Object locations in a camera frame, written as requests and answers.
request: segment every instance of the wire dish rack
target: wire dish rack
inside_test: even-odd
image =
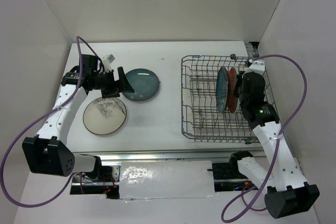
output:
[[[237,73],[246,71],[247,57],[188,55],[181,61],[182,135],[195,142],[258,143],[244,119],[240,108],[235,113],[228,109],[219,112],[216,107],[216,81],[219,69]],[[265,97],[275,109],[275,102],[264,73]]]

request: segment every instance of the rack wire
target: rack wire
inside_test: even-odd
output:
[[[224,66],[245,71],[248,57],[189,55],[181,60],[182,134],[195,142],[258,143],[240,108],[235,113],[216,107],[216,82]],[[275,108],[267,73],[263,75],[265,98]]]

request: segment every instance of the white plastic cover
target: white plastic cover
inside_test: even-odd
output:
[[[121,199],[215,196],[211,161],[122,163]]]

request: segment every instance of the white plate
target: white plate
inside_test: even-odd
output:
[[[97,98],[85,109],[83,123],[96,135],[107,135],[119,129],[126,119],[126,107],[118,98]]]

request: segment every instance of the blue plate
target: blue plate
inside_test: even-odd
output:
[[[126,78],[135,93],[123,93],[123,95],[136,102],[152,98],[159,90],[160,81],[157,75],[148,69],[137,68],[126,74]]]
[[[216,83],[216,106],[219,112],[223,112],[228,105],[229,73],[225,67],[218,71]]]

